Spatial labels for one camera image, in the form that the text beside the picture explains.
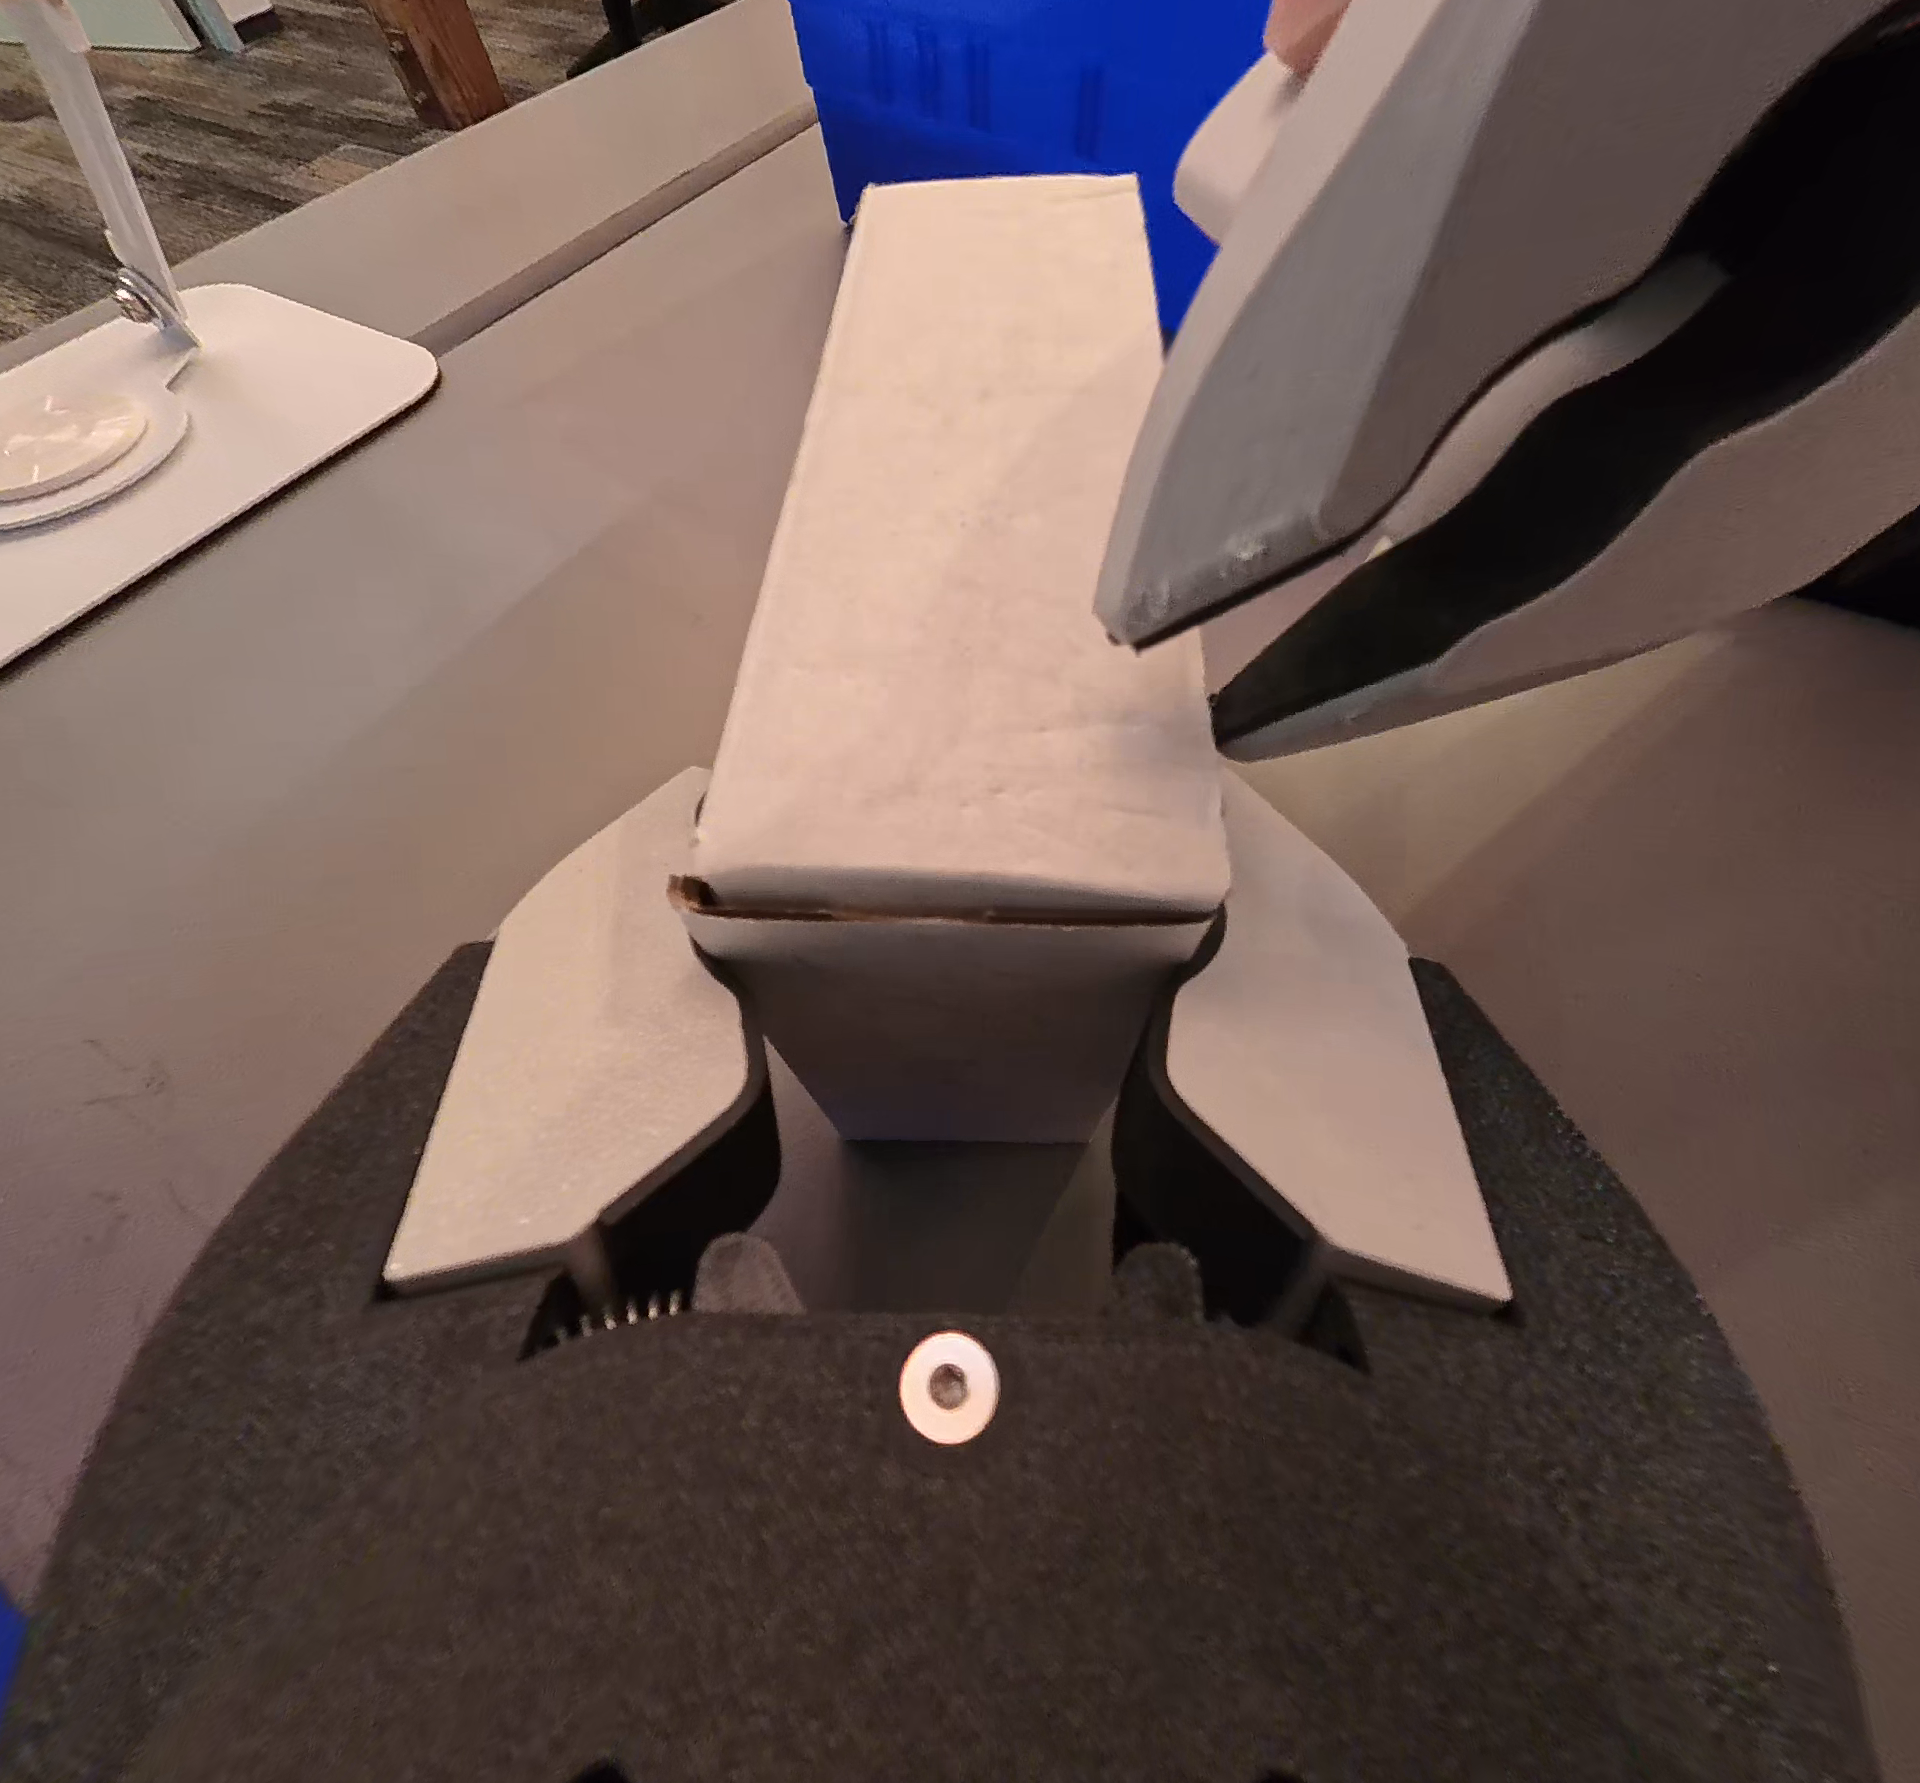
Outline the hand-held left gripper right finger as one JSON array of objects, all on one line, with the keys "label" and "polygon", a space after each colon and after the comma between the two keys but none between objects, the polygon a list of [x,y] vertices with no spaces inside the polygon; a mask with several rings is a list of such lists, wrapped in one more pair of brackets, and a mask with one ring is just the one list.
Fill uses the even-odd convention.
[{"label": "hand-held left gripper right finger", "polygon": [[1115,1108],[1115,1249],[1187,1252],[1203,1309],[1306,1321],[1342,1283],[1496,1314],[1496,1232],[1388,919],[1243,778],[1227,900]]}]

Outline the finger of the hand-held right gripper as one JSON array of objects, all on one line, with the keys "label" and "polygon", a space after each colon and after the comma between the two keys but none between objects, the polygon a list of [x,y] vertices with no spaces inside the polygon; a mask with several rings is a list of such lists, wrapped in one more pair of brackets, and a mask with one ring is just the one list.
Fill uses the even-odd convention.
[{"label": "finger of the hand-held right gripper", "polygon": [[1221,753],[1362,740],[1798,592],[1916,509],[1916,269],[1656,268],[1478,397],[1213,694]]},{"label": "finger of the hand-held right gripper", "polygon": [[1896,0],[1350,0],[1227,225],[1095,612],[1143,648],[1358,538],[1477,392],[1635,285]]}]

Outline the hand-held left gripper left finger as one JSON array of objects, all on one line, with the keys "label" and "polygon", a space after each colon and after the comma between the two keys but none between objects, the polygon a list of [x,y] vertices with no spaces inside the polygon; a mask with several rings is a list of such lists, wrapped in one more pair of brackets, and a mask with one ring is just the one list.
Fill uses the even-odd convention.
[{"label": "hand-held left gripper left finger", "polygon": [[751,1012],[667,898],[709,770],[588,836],[492,940],[382,1268],[393,1292],[563,1268],[612,1292],[607,1232],[769,1115]]}]

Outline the blue plastic bin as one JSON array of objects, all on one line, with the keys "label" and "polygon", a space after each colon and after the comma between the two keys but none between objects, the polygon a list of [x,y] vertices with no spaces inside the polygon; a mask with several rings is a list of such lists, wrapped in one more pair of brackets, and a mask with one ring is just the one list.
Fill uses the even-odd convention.
[{"label": "blue plastic bin", "polygon": [[1172,201],[1187,143],[1262,52],[1270,0],[786,0],[836,201],[871,187],[1136,177],[1164,336],[1213,241]]}]

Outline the white cardboard box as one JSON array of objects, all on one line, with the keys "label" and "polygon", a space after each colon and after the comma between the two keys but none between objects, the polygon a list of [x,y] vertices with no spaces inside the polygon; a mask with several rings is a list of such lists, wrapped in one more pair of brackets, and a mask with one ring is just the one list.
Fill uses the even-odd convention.
[{"label": "white cardboard box", "polygon": [[1227,898],[1196,643],[1093,598],[1161,369],[1139,187],[875,187],[667,886],[849,1142],[1075,1147]]}]

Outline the white stand base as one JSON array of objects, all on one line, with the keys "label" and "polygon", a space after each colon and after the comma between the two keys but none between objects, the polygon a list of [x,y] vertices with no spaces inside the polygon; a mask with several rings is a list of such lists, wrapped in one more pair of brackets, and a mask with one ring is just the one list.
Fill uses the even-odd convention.
[{"label": "white stand base", "polygon": [[102,211],[119,314],[1,377],[12,666],[425,401],[427,348],[253,285],[180,290],[61,0],[5,0]]}]

